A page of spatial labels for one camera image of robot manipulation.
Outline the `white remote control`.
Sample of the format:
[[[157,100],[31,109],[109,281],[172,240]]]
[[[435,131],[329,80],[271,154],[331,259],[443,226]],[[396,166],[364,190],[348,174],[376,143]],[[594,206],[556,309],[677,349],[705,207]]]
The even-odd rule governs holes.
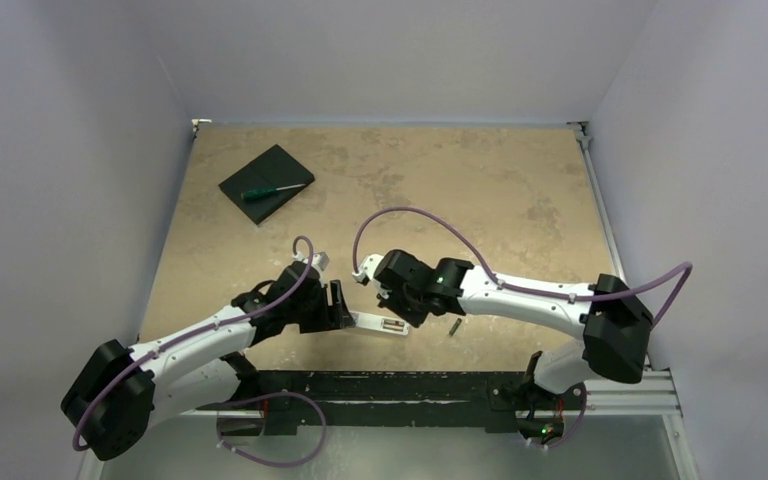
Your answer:
[[[356,321],[356,326],[354,328],[360,330],[363,333],[394,335],[394,336],[404,337],[404,336],[407,336],[411,330],[411,326],[407,322],[401,319],[390,318],[390,317],[385,317],[378,314],[359,312],[359,311],[351,311],[351,314]],[[382,322],[384,320],[389,320],[389,319],[404,322],[405,323],[404,330],[392,331],[392,330],[383,329]]]

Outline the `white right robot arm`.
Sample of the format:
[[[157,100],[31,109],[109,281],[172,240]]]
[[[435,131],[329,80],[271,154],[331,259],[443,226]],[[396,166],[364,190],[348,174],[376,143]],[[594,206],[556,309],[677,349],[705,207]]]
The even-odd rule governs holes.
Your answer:
[[[378,305],[413,327],[430,315],[494,316],[566,334],[566,344],[537,352],[521,381],[524,399],[544,407],[590,379],[642,380],[653,316],[617,277],[594,284],[554,284],[495,275],[468,260],[429,266],[394,249],[366,256],[353,274],[377,291]]]

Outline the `gold battery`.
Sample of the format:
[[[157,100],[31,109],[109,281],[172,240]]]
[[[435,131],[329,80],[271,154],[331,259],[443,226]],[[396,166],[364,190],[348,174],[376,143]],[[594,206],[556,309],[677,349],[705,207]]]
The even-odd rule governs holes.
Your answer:
[[[405,328],[405,323],[398,320],[384,320],[382,322],[382,328],[392,331],[403,331]]]

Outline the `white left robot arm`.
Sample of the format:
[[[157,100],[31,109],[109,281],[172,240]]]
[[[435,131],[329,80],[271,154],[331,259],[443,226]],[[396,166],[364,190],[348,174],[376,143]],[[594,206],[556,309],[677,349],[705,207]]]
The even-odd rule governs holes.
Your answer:
[[[292,324],[300,333],[352,327],[341,282],[295,261],[184,330],[130,347],[117,340],[100,345],[61,402],[75,428],[73,449],[111,460],[150,428],[206,406],[266,413],[298,400],[322,416],[305,395],[264,382],[242,353]]]

